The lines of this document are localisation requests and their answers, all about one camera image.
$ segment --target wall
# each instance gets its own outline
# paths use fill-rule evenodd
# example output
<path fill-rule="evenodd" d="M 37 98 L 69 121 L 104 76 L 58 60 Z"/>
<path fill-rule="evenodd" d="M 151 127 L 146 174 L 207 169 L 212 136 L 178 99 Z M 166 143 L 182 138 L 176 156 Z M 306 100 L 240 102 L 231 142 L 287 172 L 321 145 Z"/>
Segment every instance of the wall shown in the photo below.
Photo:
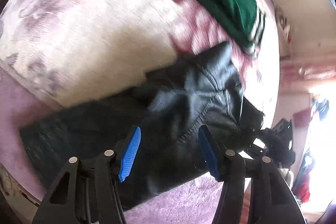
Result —
<path fill-rule="evenodd" d="M 292 119 L 294 113 L 310 107 L 310 102 L 311 96 L 309 93 L 279 94 L 272 127 L 282 118 L 289 121 Z M 294 173 L 294 177 L 296 177 L 300 169 L 307 133 L 307 127 L 293 127 L 293 151 L 295 152 L 296 159 L 295 163 L 291 166 L 291 170 Z"/>
<path fill-rule="evenodd" d="M 329 0 L 279 0 L 274 4 L 290 21 L 292 57 L 336 54 L 336 11 Z"/>

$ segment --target clothing pile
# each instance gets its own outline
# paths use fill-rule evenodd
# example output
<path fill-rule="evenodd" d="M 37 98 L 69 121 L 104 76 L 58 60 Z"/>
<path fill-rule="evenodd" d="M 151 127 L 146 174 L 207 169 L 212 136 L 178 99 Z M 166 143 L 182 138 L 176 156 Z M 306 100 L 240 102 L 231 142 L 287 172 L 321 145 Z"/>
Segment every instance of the clothing pile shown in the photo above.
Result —
<path fill-rule="evenodd" d="M 245 52 L 254 53 L 265 15 L 255 0 L 198 0 Z M 147 73 L 119 94 L 55 113 L 21 130 L 26 153 L 48 187 L 72 156 L 96 157 L 124 139 L 132 125 L 142 140 L 132 172 L 118 185 L 124 210 L 192 180 L 207 166 L 198 129 L 207 125 L 226 148 L 242 151 L 261 129 L 263 113 L 243 97 L 228 42 Z"/>

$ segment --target red fabric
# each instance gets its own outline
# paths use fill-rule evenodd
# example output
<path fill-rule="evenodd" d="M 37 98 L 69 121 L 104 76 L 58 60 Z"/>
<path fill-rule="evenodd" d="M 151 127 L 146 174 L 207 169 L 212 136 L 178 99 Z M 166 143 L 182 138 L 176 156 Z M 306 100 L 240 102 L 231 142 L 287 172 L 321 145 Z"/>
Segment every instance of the red fabric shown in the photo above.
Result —
<path fill-rule="evenodd" d="M 302 203 L 308 202 L 310 198 L 309 181 L 302 183 L 302 185 L 295 191 L 295 194 L 300 198 Z"/>
<path fill-rule="evenodd" d="M 311 108 L 307 108 L 293 114 L 295 127 L 306 127 L 311 122 Z"/>

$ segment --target bed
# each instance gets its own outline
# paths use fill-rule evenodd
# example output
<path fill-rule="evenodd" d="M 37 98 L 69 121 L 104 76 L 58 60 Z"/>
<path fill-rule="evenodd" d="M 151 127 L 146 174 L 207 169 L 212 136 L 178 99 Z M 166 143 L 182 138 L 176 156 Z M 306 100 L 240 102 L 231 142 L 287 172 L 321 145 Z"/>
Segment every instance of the bed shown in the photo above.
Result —
<path fill-rule="evenodd" d="M 41 200 L 45 190 L 26 158 L 20 126 L 140 84 L 146 71 L 178 54 L 197 54 L 222 41 L 232 45 L 245 97 L 265 113 L 263 127 L 270 127 L 278 96 L 278 33 L 272 0 L 256 1 L 267 16 L 257 58 L 245 55 L 196 0 L 9 0 L 0 15 L 2 164 Z M 220 193 L 221 183 L 205 174 L 125 216 L 128 223 L 211 223 Z"/>

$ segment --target floral pattern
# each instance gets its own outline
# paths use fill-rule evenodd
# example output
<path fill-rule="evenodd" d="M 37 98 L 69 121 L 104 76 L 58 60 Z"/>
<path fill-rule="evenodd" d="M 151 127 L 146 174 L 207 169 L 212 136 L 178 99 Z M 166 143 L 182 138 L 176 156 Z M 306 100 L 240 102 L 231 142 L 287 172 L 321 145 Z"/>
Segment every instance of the floral pattern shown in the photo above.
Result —
<path fill-rule="evenodd" d="M 17 39 L 31 37 L 35 40 L 41 37 L 48 26 L 57 26 L 58 14 L 78 5 L 79 0 L 17 0 L 20 7 L 21 22 L 17 27 Z"/>
<path fill-rule="evenodd" d="M 47 71 L 41 58 L 37 58 L 27 67 L 28 79 L 34 84 L 36 90 L 48 93 L 50 96 L 56 96 L 57 91 L 62 88 L 61 74 L 55 70 Z"/>
<path fill-rule="evenodd" d="M 18 52 L 8 56 L 5 58 L 5 63 L 10 66 L 11 68 L 14 68 L 14 64 L 17 60 Z"/>

